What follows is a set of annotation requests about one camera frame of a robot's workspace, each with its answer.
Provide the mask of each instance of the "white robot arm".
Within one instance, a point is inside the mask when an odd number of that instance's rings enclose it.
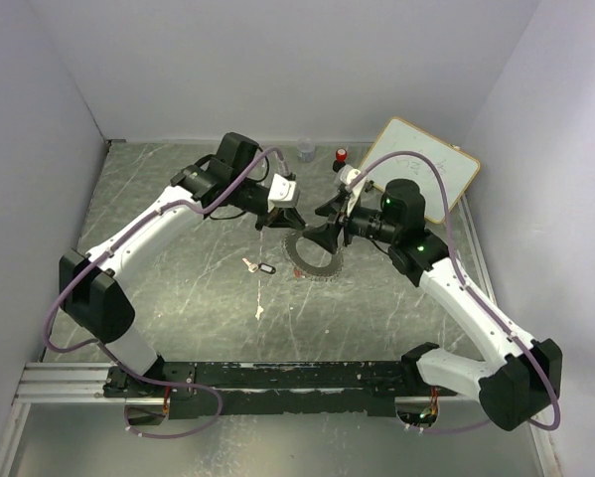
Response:
[[[440,303],[483,355],[484,361],[478,362],[437,345],[422,345],[403,359],[416,368],[423,383],[479,401],[490,419],[505,429],[549,405],[546,384],[559,395],[562,355],[557,345],[552,340],[537,342],[462,272],[445,242],[425,228],[425,200],[416,183],[390,181],[380,210],[368,209],[360,201],[365,175],[350,166],[342,169],[340,193],[316,210],[326,222],[308,228],[303,236],[330,253],[337,252],[341,232],[344,245],[350,245],[353,237],[389,244],[387,254],[394,267]]]

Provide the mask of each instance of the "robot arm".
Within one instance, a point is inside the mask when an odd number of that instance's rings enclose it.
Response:
[[[161,196],[115,236],[86,255],[71,250],[61,259],[61,291],[91,265],[90,258],[96,260],[97,267],[68,295],[62,308],[138,375],[159,377],[164,362],[135,328],[134,309],[123,287],[145,261],[213,211],[198,213],[209,210],[216,197],[245,174],[258,148],[248,138],[227,134],[215,155],[202,158],[174,176]],[[244,178],[223,205],[257,215],[258,229],[303,229],[305,223],[295,209],[299,189],[294,176],[286,169],[282,172],[287,177],[275,174],[270,188]]]
[[[425,200],[414,182],[390,181],[380,210],[373,210],[361,206],[363,182],[346,190],[359,174],[349,166],[340,171],[339,195],[316,211],[327,221],[307,229],[303,236],[330,253],[337,251],[341,232],[344,245],[351,244],[353,237],[389,244],[387,253],[394,267],[438,301],[483,355],[484,361],[478,362],[452,355],[434,344],[421,345],[403,357],[415,366],[419,382],[478,401],[489,418],[505,430],[512,430],[551,404],[540,376],[517,341],[535,357],[559,396],[562,355],[557,345],[550,339],[535,341],[467,273],[463,274],[464,282],[459,279],[462,265],[449,256],[445,242],[425,228]]]

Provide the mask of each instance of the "floor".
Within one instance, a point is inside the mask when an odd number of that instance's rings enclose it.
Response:
[[[215,144],[113,143],[85,220],[79,251],[109,238],[148,207],[169,179]],[[333,197],[331,169],[338,146],[321,146],[304,164],[296,149],[282,146],[301,187],[298,209],[319,224],[314,209]],[[366,146],[348,146],[355,165]],[[253,171],[261,175],[262,171]],[[364,197],[376,207],[379,192]],[[222,210],[216,216],[230,216]],[[477,276],[459,208],[452,211],[454,237],[472,276]],[[135,276],[125,291],[136,309],[136,323],[166,360],[332,361],[395,360],[427,341],[450,352],[480,358],[459,326],[433,299],[399,275],[388,258],[366,240],[344,250],[344,268],[330,282],[295,277],[285,257],[284,230],[253,227],[255,217],[205,220],[183,233]],[[444,237],[442,226],[431,227]],[[326,253],[312,245],[315,259]],[[242,259],[274,265],[277,273],[251,274]],[[256,318],[257,306],[264,311]],[[59,345],[87,337],[66,315],[59,316],[53,339]],[[48,353],[46,361],[100,362],[95,347],[69,355]]]

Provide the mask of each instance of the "white wall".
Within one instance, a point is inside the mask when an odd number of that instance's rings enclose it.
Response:
[[[538,0],[31,0],[105,137],[462,142]]]
[[[0,0],[0,435],[75,244],[103,143],[23,0]]]
[[[595,0],[540,4],[465,147],[499,301],[564,353],[565,475],[595,475]]]

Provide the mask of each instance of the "cable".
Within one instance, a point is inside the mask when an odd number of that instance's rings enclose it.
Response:
[[[266,180],[266,178],[268,177],[268,173],[270,172],[270,162],[268,161],[268,156],[264,157],[264,165],[266,166],[266,170],[264,171],[264,175],[261,179],[256,179],[253,180],[253,182],[255,184],[259,184],[261,182],[264,182]]]
[[[191,388],[191,389],[195,389],[195,390],[201,390],[201,391],[205,391],[207,393],[211,393],[218,400],[218,409],[216,410],[216,413],[211,417],[211,419],[209,419],[204,424],[199,425],[198,427],[194,427],[191,430],[187,430],[185,432],[180,432],[178,434],[154,434],[151,432],[141,432],[140,430],[136,429],[133,425],[131,425],[129,423],[129,410],[126,408],[125,413],[124,413],[125,424],[126,424],[125,429],[128,430],[129,432],[131,432],[132,434],[135,434],[138,437],[147,437],[149,439],[160,439],[160,440],[178,439],[181,437],[187,437],[189,435],[197,434],[198,432],[202,432],[207,427],[210,427],[211,425],[215,424],[216,421],[218,420],[218,418],[220,417],[220,414],[222,414],[223,399],[222,399],[222,396],[220,395],[220,393],[218,392],[218,390],[216,390],[215,388],[212,388],[212,387],[206,386],[206,385],[201,385],[198,383],[178,383],[178,382],[174,382],[174,381],[160,381],[160,380],[152,380],[151,378],[146,378],[144,376],[140,376],[139,374],[134,373],[131,369],[127,368],[125,365],[120,363],[120,361],[118,361],[118,359],[113,355],[113,353],[111,353],[105,347],[105,345],[103,345],[102,343],[98,343],[98,348],[100,348],[100,351],[102,351],[108,358],[110,358],[116,364],[116,366],[118,366],[118,368],[120,368],[122,371],[127,373],[134,380],[142,381],[143,383],[147,383],[148,385],[154,385],[154,386],[163,386],[163,387],[169,386],[171,388],[184,388],[184,389]]]
[[[50,334],[52,332],[52,325],[54,324],[55,319],[57,318],[57,313],[59,312],[59,308],[61,307],[61,304],[68,299],[68,297],[70,296],[70,293],[72,293],[74,291],[74,289],[78,286],[78,284],[81,283],[82,280],[88,274],[90,274],[93,270],[95,270],[105,260],[110,258],[116,250],[118,250],[124,243],[126,243],[129,239],[131,239],[146,224],[151,222],[152,219],[154,219],[155,217],[159,216],[160,214],[162,214],[164,212],[169,211],[170,209],[174,209],[174,208],[180,207],[180,206],[188,207],[189,209],[196,212],[197,214],[210,215],[211,212],[213,212],[232,193],[232,191],[239,184],[241,184],[241,182],[244,180],[244,178],[259,163],[259,161],[262,158],[267,157],[271,152],[275,152],[275,154],[277,156],[277,160],[279,161],[279,173],[282,176],[288,176],[290,174],[290,169],[288,168],[288,164],[286,163],[286,160],[285,160],[281,150],[277,147],[269,147],[269,148],[261,151],[258,155],[256,155],[253,158],[253,160],[250,162],[250,164],[248,164],[248,166],[246,166],[246,168],[244,168],[244,170],[239,174],[239,176],[237,176],[237,178],[235,178],[235,180],[231,184],[229,184],[228,187],[207,207],[198,208],[195,204],[192,204],[189,201],[178,200],[178,201],[173,201],[169,204],[164,205],[162,208],[160,208],[159,211],[154,210],[154,211],[150,212],[149,214],[145,214],[145,216],[142,219],[137,221],[136,224],[134,224],[132,227],[130,227],[127,232],[125,232],[113,245],[111,245],[107,251],[105,251],[100,256],[98,256],[97,258],[92,260],[66,286],[66,288],[59,294],[57,299],[53,302],[52,306],[50,307],[50,311],[48,312],[48,315],[46,316],[46,320],[44,322],[43,334],[42,334],[44,344],[46,345],[46,347],[49,350],[51,350],[55,353],[70,353],[70,352],[75,351],[79,348],[82,348],[83,346],[86,346],[89,344],[97,344],[98,347],[100,348],[100,350],[117,364],[118,368],[123,370],[125,373],[127,373],[129,376],[131,376],[135,380],[142,381],[143,383],[151,384],[154,386],[165,386],[165,387],[171,386],[172,388],[195,388],[195,389],[203,390],[203,391],[213,394],[214,396],[216,396],[216,398],[218,400],[218,410],[216,411],[216,414],[208,422],[206,422],[205,424],[203,424],[197,428],[191,429],[187,432],[182,432],[180,434],[159,435],[159,434],[151,434],[149,432],[140,432],[137,429],[133,428],[131,425],[129,425],[128,420],[127,420],[127,424],[128,424],[127,430],[131,431],[132,433],[134,433],[136,435],[150,437],[150,438],[154,438],[154,439],[173,439],[173,438],[177,438],[177,437],[185,437],[185,436],[200,432],[201,430],[206,429],[207,427],[209,427],[210,425],[212,425],[214,422],[216,422],[218,420],[218,417],[222,413],[222,408],[223,408],[222,396],[220,396],[220,393],[218,393],[218,391],[216,391],[215,389],[210,388],[208,386],[204,386],[204,385],[158,381],[158,380],[151,380],[149,378],[145,378],[144,376],[140,376],[140,375],[134,373],[129,368],[125,367],[122,363],[120,363],[120,361],[102,343],[100,343],[95,338],[90,338],[88,340],[84,340],[80,343],[77,343],[75,345],[72,345],[72,346],[69,346],[66,348],[61,348],[61,347],[56,346],[54,343],[52,343],[50,341]]]
[[[290,170],[288,168],[288,164],[286,163],[286,159],[282,154],[281,150],[277,147],[268,147],[259,154],[257,154],[250,164],[235,178],[235,180],[207,207],[205,208],[198,208],[196,205],[192,204],[186,200],[177,200],[165,204],[160,208],[160,213],[165,213],[171,209],[176,207],[188,207],[192,211],[201,214],[201,215],[210,215],[229,195],[230,193],[244,180],[244,178],[250,173],[250,171],[259,163],[259,161],[267,157],[271,152],[275,152],[277,156],[277,160],[279,161],[279,169],[280,174],[282,176],[288,176],[290,174]],[[99,257],[92,260],[90,264],[83,269],[69,284],[68,286],[59,294],[57,299],[53,302],[52,306],[50,307],[50,311],[46,316],[46,320],[44,322],[43,327],[43,342],[45,346],[55,352],[55,353],[70,353],[75,351],[83,346],[90,345],[97,343],[98,340],[95,338],[90,338],[88,340],[82,341],[75,345],[61,348],[56,346],[54,343],[50,341],[50,334],[52,332],[52,325],[55,322],[57,317],[57,313],[59,312],[59,308],[61,304],[68,299],[70,293],[76,288],[76,286],[90,273],[92,272],[97,266],[99,266],[102,262],[110,258],[116,250],[118,250],[124,243],[126,243],[129,239],[131,239],[134,234],[136,234],[140,229],[142,229],[146,224],[148,224],[152,219],[159,216],[158,211],[151,211],[149,214],[145,214],[145,216],[140,219],[136,224],[134,224],[125,234],[123,234],[114,244],[112,244],[108,251],[102,253]]]
[[[387,253],[385,250],[383,250],[380,245],[378,243],[376,243],[375,240],[370,240],[371,244],[374,245],[376,247],[376,249],[378,251],[380,251],[381,253],[385,253],[387,256],[389,256],[389,253]]]
[[[458,277],[458,281],[460,281],[461,285],[467,290],[467,292],[469,293],[469,295],[472,297],[472,299],[489,315],[489,317],[496,322],[496,324],[508,335],[510,336],[514,342],[516,343],[516,345],[518,345],[518,347],[521,349],[521,351],[524,353],[524,355],[526,356],[526,358],[528,359],[528,361],[531,363],[531,365],[533,366],[533,368],[535,369],[535,372],[537,373],[537,375],[539,376],[539,378],[542,380],[542,383],[544,384],[544,387],[546,389],[546,393],[548,394],[548,398],[551,402],[551,406],[553,407],[553,423],[551,424],[543,424],[541,422],[537,422],[536,420],[533,419],[529,419],[528,422],[536,427],[539,427],[540,429],[544,429],[544,430],[548,430],[548,431],[552,431],[555,430],[559,427],[560,421],[561,421],[561,409],[559,407],[559,401],[557,400],[557,395],[555,394],[555,390],[553,389],[553,385],[551,384],[551,381],[548,379],[546,373],[544,372],[544,370],[542,369],[542,366],[537,362],[537,359],[535,358],[535,356],[533,355],[533,353],[530,351],[530,349],[522,342],[522,340],[517,337],[517,336],[512,336],[512,329],[509,327],[509,325],[507,325],[503,319],[498,316],[498,314],[491,309],[487,303],[485,302],[485,300],[478,295],[478,293],[476,293],[476,291],[472,288],[469,287],[469,285],[467,284],[467,281],[465,280],[465,277],[463,276],[463,272],[460,269],[460,266],[458,265],[458,261],[457,261],[457,250],[456,250],[456,245],[454,243],[454,236],[453,236],[453,229],[452,229],[452,223],[451,223],[451,218],[449,215],[449,202],[447,200],[447,191],[445,190],[445,184],[443,183],[443,180],[440,177],[440,173],[438,172],[438,169],[436,169],[436,166],[434,166],[434,164],[432,163],[432,161],[430,161],[427,157],[425,157],[424,155],[415,152],[415,151],[396,151],[396,152],[390,152],[389,154],[385,154],[384,156],[378,158],[377,160],[375,160],[374,162],[372,162],[367,168],[366,170],[364,170],[363,172],[361,172],[354,181],[352,181],[347,187],[346,190],[347,191],[352,191],[353,188],[359,183],[359,181],[361,181],[372,169],[374,169],[376,166],[378,166],[379,164],[381,164],[382,162],[387,161],[388,159],[391,159],[393,157],[396,156],[412,156],[415,157],[417,159],[420,159],[421,161],[423,161],[425,164],[427,164],[427,166],[431,169],[432,173],[434,174],[434,177],[436,177],[436,181],[438,182],[438,188],[440,189],[440,196],[441,199],[443,201],[443,211],[445,213],[445,227],[447,229],[447,248],[449,249],[449,258],[452,262],[452,266],[454,267],[454,272],[456,273],[456,276]],[[436,430],[431,430],[428,429],[426,430],[426,432],[432,432],[432,433],[459,433],[459,432],[465,432],[465,430],[462,429],[467,429],[467,430],[473,430],[475,428],[479,428],[482,427],[483,425],[486,425],[487,423],[489,423],[488,421],[484,421],[484,422],[479,422],[478,424],[472,424],[471,426],[467,426],[467,427],[462,427],[459,429],[436,429]]]
[[[239,214],[235,215],[235,216],[229,216],[229,217],[214,217],[214,216],[209,216],[209,219],[211,219],[212,221],[232,221],[233,219],[239,219],[241,216],[245,215],[246,211],[242,211]]]

